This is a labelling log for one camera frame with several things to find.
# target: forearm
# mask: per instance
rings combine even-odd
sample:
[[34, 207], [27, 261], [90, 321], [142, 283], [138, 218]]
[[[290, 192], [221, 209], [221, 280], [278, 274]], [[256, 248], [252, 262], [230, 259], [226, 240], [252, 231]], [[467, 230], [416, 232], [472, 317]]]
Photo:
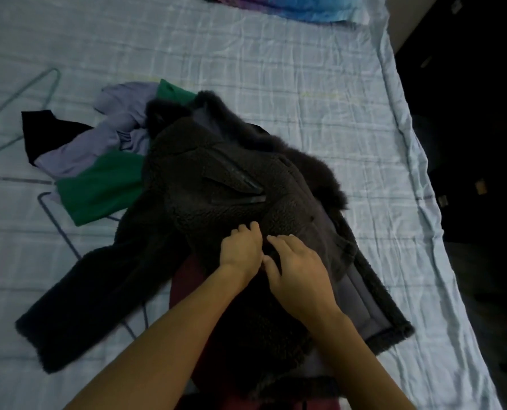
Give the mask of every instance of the forearm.
[[173, 409], [240, 282], [219, 268], [100, 372], [67, 409]]
[[415, 408], [345, 314], [333, 311], [307, 327], [353, 409]]

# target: tie-dye fabric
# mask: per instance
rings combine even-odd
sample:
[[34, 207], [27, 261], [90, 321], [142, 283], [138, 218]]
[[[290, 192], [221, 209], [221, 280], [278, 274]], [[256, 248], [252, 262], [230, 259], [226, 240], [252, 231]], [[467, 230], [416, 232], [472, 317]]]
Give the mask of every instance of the tie-dye fabric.
[[369, 23], [362, 0], [215, 0], [246, 10], [276, 14], [286, 19], [312, 23], [351, 21]]

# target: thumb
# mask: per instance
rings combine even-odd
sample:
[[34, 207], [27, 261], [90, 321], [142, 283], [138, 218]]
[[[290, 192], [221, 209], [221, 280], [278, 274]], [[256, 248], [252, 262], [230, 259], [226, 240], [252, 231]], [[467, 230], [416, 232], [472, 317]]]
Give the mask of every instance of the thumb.
[[269, 285], [271, 286], [272, 292], [280, 283], [280, 271], [278, 270], [277, 264], [274, 263], [273, 258], [270, 256], [263, 255], [263, 264], [265, 265], [265, 272], [267, 273], [267, 278], [269, 278]]

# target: bed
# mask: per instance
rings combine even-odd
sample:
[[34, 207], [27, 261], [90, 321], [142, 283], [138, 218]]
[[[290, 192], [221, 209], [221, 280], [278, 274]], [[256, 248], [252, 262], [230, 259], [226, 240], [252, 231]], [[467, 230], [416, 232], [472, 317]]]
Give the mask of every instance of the bed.
[[[46, 70], [1, 112], [0, 147], [20, 135], [21, 110], [47, 106], [95, 125], [102, 117], [91, 103], [110, 83], [163, 77], [215, 90], [248, 122], [335, 171], [361, 250], [416, 328], [379, 356], [414, 404], [498, 409], [441, 240], [384, 0], [364, 1], [369, 26], [307, 24], [203, 0], [0, 0], [0, 104]], [[15, 331], [76, 260], [38, 203], [52, 188], [21, 141], [0, 151], [1, 409], [61, 408], [132, 341], [121, 326], [49, 376]], [[112, 242], [113, 220], [77, 228], [61, 206], [46, 205], [81, 254]], [[147, 304], [150, 322], [168, 299], [169, 285]], [[144, 329], [141, 311], [127, 322], [136, 334]]]

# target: person's left hand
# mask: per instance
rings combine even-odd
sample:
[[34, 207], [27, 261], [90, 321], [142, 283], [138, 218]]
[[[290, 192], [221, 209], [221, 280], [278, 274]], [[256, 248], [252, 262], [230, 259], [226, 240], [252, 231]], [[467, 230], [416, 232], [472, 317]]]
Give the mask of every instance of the person's left hand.
[[261, 266], [262, 246], [263, 236], [257, 221], [252, 221], [249, 229], [241, 224], [221, 242], [220, 268], [232, 269], [233, 273], [241, 274], [242, 289]]

